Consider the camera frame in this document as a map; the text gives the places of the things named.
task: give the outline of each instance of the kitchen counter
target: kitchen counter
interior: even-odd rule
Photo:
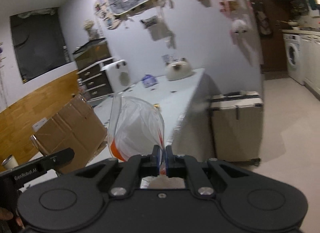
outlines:
[[[209,87],[204,69],[195,69],[192,76],[176,81],[168,81],[165,76],[158,77],[157,80],[158,84],[149,88],[144,88],[142,82],[138,82],[121,94],[160,105],[164,119],[164,142],[165,145],[172,145],[174,154],[191,155],[198,161],[213,157],[207,113]],[[111,97],[106,98],[94,108],[94,112],[105,127],[108,127],[112,100]],[[41,156],[41,153],[37,153],[32,160]],[[112,156],[107,146],[87,166],[110,157]],[[55,177],[55,172],[50,170],[25,186],[32,186]]]
[[[320,31],[311,31],[311,30],[282,30],[283,33],[292,33],[292,34],[309,34],[320,36]]]

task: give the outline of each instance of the suitcase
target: suitcase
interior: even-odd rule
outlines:
[[[257,92],[216,95],[211,99],[211,125],[216,157],[260,164],[263,102]]]

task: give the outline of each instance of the transparent plastic bag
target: transparent plastic bag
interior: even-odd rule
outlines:
[[[164,150],[164,121],[150,103],[131,96],[115,95],[112,102],[108,146],[122,161],[131,156],[151,154],[154,145]]]

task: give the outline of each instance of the cardboard box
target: cardboard box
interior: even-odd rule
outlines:
[[[72,148],[73,160],[57,169],[68,173],[85,167],[106,136],[107,129],[93,109],[77,95],[32,136],[32,141],[43,155]]]

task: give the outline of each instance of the white cup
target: white cup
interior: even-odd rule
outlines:
[[[18,166],[18,163],[17,163],[17,160],[16,158],[13,156],[13,155],[10,155],[7,159],[5,159],[3,162],[2,162],[2,166],[7,169],[7,170],[10,170],[14,167],[17,167]]]

